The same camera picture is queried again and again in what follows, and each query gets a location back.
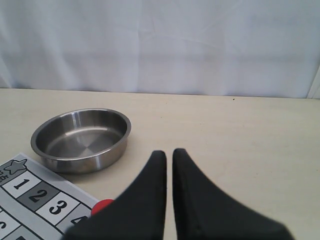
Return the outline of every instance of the number 4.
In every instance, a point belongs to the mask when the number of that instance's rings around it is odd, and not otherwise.
[[[72,224],[77,224],[77,223],[80,223],[81,221],[83,220],[86,220],[88,217],[87,216],[81,216],[81,217],[77,217],[75,219],[72,219],[71,220],[71,223]]]

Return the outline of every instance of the number 2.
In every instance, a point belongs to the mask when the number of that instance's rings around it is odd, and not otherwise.
[[[54,209],[55,209],[54,206],[52,206],[52,207],[49,208],[49,212],[50,212],[50,213],[52,213],[52,214],[54,214],[54,215],[57,215],[57,214],[61,213],[61,209],[64,209],[64,208],[68,205],[68,204],[67,204],[65,201],[63,201],[63,200],[58,201],[57,204],[58,204],[58,205],[56,206],[57,210],[54,211]]]
[[[75,219],[72,219],[71,220],[71,223],[72,224],[77,224],[77,223],[80,223],[81,221],[83,220],[86,220],[88,217],[87,216],[81,216],[81,217],[77,217]]]
[[[0,221],[0,225],[1,229],[4,229],[7,226],[7,224],[4,221]]]
[[[14,186],[14,188],[18,190],[20,187],[22,187],[29,181],[30,181],[29,179],[23,179],[23,182],[19,183],[17,186]]]
[[[37,191],[37,193],[38,193],[38,195],[33,195],[33,196],[29,197],[29,199],[34,203],[38,202],[40,198],[43,198],[44,196],[46,196],[48,194],[48,192],[44,189]]]

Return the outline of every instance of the star icon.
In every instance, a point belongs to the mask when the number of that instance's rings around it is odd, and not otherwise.
[[[27,167],[25,166],[27,159],[23,159],[21,161],[13,160],[10,166],[4,168],[6,171],[10,171],[10,175],[15,174],[19,170],[24,170]]]

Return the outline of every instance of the number 1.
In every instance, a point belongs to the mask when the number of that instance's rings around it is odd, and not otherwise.
[[[29,181],[30,181],[29,179],[23,179],[23,182],[21,182],[17,186],[14,186],[14,188],[18,190],[20,187],[22,187],[23,185],[25,185]]]

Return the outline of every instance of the bowl rim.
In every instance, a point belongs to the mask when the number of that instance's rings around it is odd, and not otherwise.
[[[53,121],[55,121],[55,120],[57,120],[59,118],[62,118],[64,116],[67,116],[67,115],[70,115],[70,114],[73,114],[73,113],[85,112],[85,111],[104,111],[104,112],[112,112],[112,113],[115,113],[115,114],[119,115],[125,121],[125,124],[126,124],[125,134],[120,138],[119,141],[117,141],[112,146],[110,146],[110,147],[108,147],[108,148],[106,148],[106,149],[104,149],[102,151],[99,151],[99,152],[97,152],[95,154],[92,154],[92,155],[89,155],[89,156],[85,156],[85,157],[57,157],[57,156],[48,155],[48,154],[46,154],[45,152],[41,151],[38,148],[37,143],[36,143],[36,139],[37,139],[39,133],[49,123],[52,123]],[[55,161],[80,161],[80,160],[85,160],[85,159],[90,159],[90,158],[94,158],[94,157],[100,156],[100,155],[105,154],[105,153],[111,151],[112,149],[116,148],[118,145],[121,145],[124,141],[127,140],[128,136],[129,136],[129,134],[131,132],[131,128],[132,128],[132,126],[131,126],[131,122],[130,122],[129,118],[126,115],[124,115],[123,113],[119,112],[119,111],[116,111],[116,110],[113,110],[113,109],[109,109],[109,108],[82,108],[82,109],[68,111],[68,112],[59,114],[59,115],[54,116],[54,117],[50,118],[49,120],[45,121],[32,134],[31,140],[30,140],[30,144],[31,144],[31,148],[33,149],[33,151],[36,154],[38,154],[40,157],[42,157],[42,158],[55,160]]]

